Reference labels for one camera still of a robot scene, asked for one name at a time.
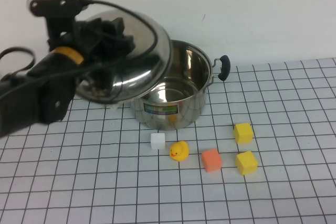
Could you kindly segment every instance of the orange cube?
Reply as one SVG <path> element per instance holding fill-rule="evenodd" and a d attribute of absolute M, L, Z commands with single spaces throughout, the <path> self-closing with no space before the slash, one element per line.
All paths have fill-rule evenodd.
<path fill-rule="evenodd" d="M 219 170 L 222 167 L 222 159 L 217 149 L 202 152 L 202 163 L 207 173 Z"/>

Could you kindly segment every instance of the cooking pot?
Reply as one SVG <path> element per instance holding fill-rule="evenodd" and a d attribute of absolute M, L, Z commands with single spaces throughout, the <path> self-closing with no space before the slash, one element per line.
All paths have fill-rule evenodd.
<path fill-rule="evenodd" d="M 149 128 L 164 131 L 184 128 L 200 116 L 206 88 L 216 77 L 212 76 L 216 61 L 222 62 L 219 79 L 225 81 L 230 72 L 227 56 L 215 59 L 212 66 L 205 52 L 194 45 L 177 40 L 172 43 L 170 69 L 149 93 L 131 102 L 137 120 Z"/>

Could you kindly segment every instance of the pot label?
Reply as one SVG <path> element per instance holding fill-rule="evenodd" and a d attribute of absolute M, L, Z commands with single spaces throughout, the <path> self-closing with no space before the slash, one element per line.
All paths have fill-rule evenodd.
<path fill-rule="evenodd" d="M 155 115 L 174 115 L 178 114 L 178 105 L 172 106 L 154 106 L 144 103 L 145 112 Z"/>

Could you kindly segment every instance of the toy block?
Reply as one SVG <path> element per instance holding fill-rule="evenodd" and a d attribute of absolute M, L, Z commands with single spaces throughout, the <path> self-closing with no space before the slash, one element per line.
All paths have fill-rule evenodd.
<path fill-rule="evenodd" d="M 221 169 L 222 158 L 217 149 L 208 150 L 202 153 L 202 163 L 207 173 Z"/>
<path fill-rule="evenodd" d="M 248 144 L 253 138 L 253 130 L 249 123 L 238 123 L 235 125 L 234 136 L 237 144 Z"/>
<path fill-rule="evenodd" d="M 151 134 L 151 147 L 153 150 L 163 150 L 166 147 L 166 140 L 164 133 Z"/>
<path fill-rule="evenodd" d="M 242 175 L 246 175 L 257 170 L 258 161 L 252 152 L 243 152 L 236 156 L 236 166 Z"/>

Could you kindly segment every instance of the rubber duck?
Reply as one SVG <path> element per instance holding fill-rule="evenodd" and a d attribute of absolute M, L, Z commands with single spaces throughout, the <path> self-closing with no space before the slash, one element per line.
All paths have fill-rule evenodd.
<path fill-rule="evenodd" d="M 189 155 L 189 147 L 185 141 L 178 141 L 170 147 L 169 155 L 176 161 L 185 160 Z"/>

